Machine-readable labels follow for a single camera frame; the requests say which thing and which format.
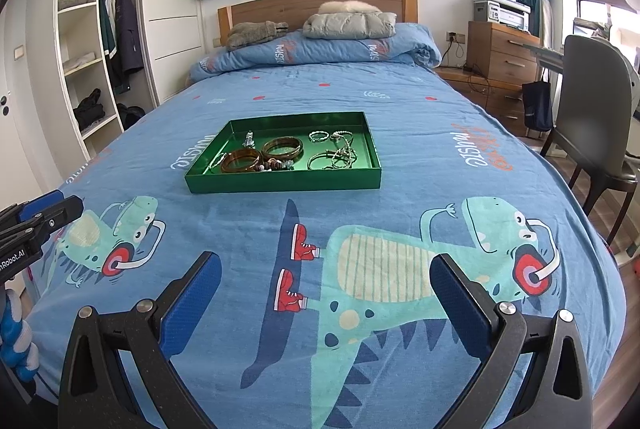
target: wall socket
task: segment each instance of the wall socket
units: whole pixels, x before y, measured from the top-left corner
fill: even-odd
[[[455,32],[447,32],[447,43],[458,43],[465,44],[466,43],[466,35],[465,34],[457,34]]]

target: amber bangle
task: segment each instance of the amber bangle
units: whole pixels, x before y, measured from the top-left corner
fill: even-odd
[[[280,147],[290,147],[293,150],[281,154],[271,153],[272,150],[278,149]],[[295,160],[301,154],[302,142],[294,136],[281,136],[279,138],[271,140],[270,142],[267,142],[262,146],[262,156],[265,160],[267,160],[268,158],[276,158],[276,160],[285,162],[286,160]]]
[[[250,173],[258,170],[262,156],[255,149],[237,149],[231,151],[220,164],[223,173]],[[234,162],[244,162],[244,165],[231,167]]]

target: gray folded jacket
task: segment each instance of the gray folded jacket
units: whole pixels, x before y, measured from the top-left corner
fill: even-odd
[[[310,39],[386,39],[396,34],[396,14],[315,14],[306,20],[302,34]]]
[[[268,43],[274,39],[284,37],[287,31],[289,31],[287,23],[274,23],[272,21],[239,23],[229,30],[226,49],[233,51],[252,44]]]

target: headboard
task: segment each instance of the headboard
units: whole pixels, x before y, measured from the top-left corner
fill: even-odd
[[[237,23],[286,22],[289,30],[297,30],[327,1],[349,0],[255,0],[219,8],[220,41],[226,43],[229,30]],[[357,1],[377,6],[383,12],[393,12],[398,16],[398,22],[418,22],[418,0]]]

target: bed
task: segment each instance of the bed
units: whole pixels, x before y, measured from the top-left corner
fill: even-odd
[[[221,35],[240,21],[293,29],[324,1],[223,8]],[[222,429],[433,427],[479,364],[427,278],[442,252],[495,301],[572,311],[596,391],[625,312],[602,238],[548,162],[434,74],[440,53],[412,24],[417,0],[363,1],[398,14],[393,41],[334,41],[349,44],[318,54],[294,32],[216,53],[194,66],[202,80],[69,177],[62,191],[80,196],[85,213],[32,268],[41,396],[54,401],[82,306],[128,311],[205,250],[220,257],[222,282],[172,363]],[[277,51],[286,55],[271,60]],[[185,172],[228,120],[343,110],[366,113],[380,189],[189,192]],[[488,427],[508,413],[526,365]]]

